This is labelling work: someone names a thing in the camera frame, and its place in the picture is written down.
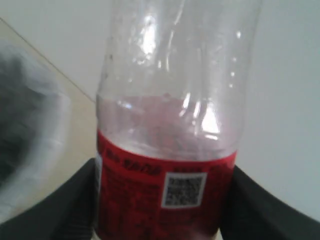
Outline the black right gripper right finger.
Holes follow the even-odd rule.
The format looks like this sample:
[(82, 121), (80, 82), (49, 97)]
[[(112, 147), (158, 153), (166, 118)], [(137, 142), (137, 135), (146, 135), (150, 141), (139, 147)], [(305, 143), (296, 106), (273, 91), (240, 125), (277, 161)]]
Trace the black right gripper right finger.
[(224, 240), (318, 240), (320, 223), (235, 167), (220, 224)]

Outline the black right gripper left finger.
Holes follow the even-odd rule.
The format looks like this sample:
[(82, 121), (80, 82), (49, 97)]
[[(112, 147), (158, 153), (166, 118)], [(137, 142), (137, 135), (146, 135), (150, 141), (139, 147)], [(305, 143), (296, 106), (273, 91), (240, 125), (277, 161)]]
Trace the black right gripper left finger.
[(90, 240), (95, 215), (95, 160), (89, 159), (44, 200), (0, 225), (2, 240)]

